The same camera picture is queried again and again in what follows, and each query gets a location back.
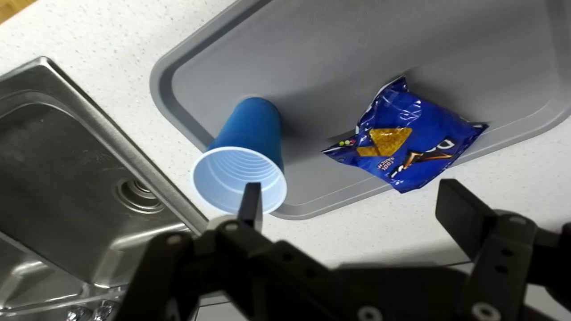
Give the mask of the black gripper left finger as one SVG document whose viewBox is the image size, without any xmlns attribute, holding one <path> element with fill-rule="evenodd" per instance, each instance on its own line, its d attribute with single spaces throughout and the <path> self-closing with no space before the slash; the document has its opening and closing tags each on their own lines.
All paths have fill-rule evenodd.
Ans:
<svg viewBox="0 0 571 321">
<path fill-rule="evenodd" d="M 258 182 L 244 185 L 244 194 L 237 212 L 237 219 L 253 230 L 262 226 L 262 187 Z"/>
</svg>

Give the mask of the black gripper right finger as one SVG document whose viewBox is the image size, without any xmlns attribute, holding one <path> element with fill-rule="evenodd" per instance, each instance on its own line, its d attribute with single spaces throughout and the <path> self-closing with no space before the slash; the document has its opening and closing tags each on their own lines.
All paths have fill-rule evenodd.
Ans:
<svg viewBox="0 0 571 321">
<path fill-rule="evenodd" d="M 439 182 L 435 218 L 469 259 L 496 223 L 496 212 L 455 178 Z"/>
</svg>

